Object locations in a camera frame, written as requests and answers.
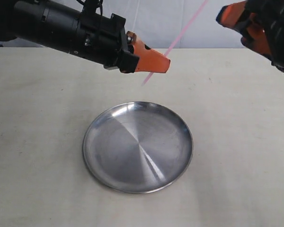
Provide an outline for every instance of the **metal plate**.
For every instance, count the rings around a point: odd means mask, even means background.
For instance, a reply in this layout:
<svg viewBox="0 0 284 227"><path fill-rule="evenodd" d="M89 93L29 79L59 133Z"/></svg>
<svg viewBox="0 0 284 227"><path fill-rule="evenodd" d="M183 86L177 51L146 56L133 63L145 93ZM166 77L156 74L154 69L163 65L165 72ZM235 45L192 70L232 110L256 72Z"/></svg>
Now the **metal plate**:
<svg viewBox="0 0 284 227"><path fill-rule="evenodd" d="M173 111L154 103L115 106L88 128L87 168L104 185L126 193L155 192L172 184L190 164L193 139Z"/></svg>

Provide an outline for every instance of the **black cable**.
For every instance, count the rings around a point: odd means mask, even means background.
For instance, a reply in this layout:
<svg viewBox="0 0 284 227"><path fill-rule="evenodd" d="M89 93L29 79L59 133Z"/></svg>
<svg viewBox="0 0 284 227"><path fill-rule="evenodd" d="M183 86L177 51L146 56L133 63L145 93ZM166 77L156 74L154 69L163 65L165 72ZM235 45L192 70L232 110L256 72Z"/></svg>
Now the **black cable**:
<svg viewBox="0 0 284 227"><path fill-rule="evenodd" d="M84 6L84 2L81 0L76 0L78 3L80 3L82 6Z"/></svg>

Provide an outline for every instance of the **table surface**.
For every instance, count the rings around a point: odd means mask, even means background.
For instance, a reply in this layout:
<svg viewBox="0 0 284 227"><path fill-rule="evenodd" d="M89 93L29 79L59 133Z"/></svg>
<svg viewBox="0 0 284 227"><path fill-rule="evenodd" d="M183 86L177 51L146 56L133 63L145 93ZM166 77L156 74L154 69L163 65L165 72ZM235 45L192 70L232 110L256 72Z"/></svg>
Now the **table surface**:
<svg viewBox="0 0 284 227"><path fill-rule="evenodd" d="M0 227L284 227L284 74L246 49L170 58L141 87L147 73L0 48ZM172 109L194 137L190 167L162 191L112 191L83 164L90 123L129 101Z"/></svg>

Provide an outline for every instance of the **white wall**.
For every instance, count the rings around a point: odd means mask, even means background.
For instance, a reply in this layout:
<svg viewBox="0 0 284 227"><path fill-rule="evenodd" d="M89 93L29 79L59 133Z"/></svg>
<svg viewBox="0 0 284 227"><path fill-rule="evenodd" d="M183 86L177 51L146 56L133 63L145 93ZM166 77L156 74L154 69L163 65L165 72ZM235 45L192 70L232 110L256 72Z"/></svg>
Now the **white wall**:
<svg viewBox="0 0 284 227"><path fill-rule="evenodd" d="M76 0L56 0L81 10ZM133 30L153 48L167 48L198 10L204 0L104 0L104 15L116 13L127 19L126 30ZM235 0L209 0L203 12L187 30L176 48L238 48L240 35L215 21L224 5ZM31 46L16 40L8 45Z"/></svg>

